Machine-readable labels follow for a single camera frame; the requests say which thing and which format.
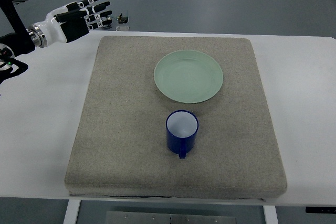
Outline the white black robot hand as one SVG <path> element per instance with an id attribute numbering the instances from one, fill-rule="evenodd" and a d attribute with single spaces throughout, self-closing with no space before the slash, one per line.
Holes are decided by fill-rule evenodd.
<path id="1" fill-rule="evenodd" d="M 106 10 L 110 2 L 82 0 L 52 10 L 45 20 L 28 27 L 36 47 L 45 48 L 56 42 L 70 43 L 102 28 L 102 21 L 112 14 Z"/>

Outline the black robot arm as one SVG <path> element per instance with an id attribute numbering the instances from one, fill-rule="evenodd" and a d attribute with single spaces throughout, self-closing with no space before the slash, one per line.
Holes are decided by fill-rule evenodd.
<path id="1" fill-rule="evenodd" d="M 28 70 L 28 65 L 15 57 L 35 50 L 35 44 L 21 21 L 14 5 L 28 0 L 1 0 L 1 10 L 13 32 L 1 37 L 1 82 Z"/>

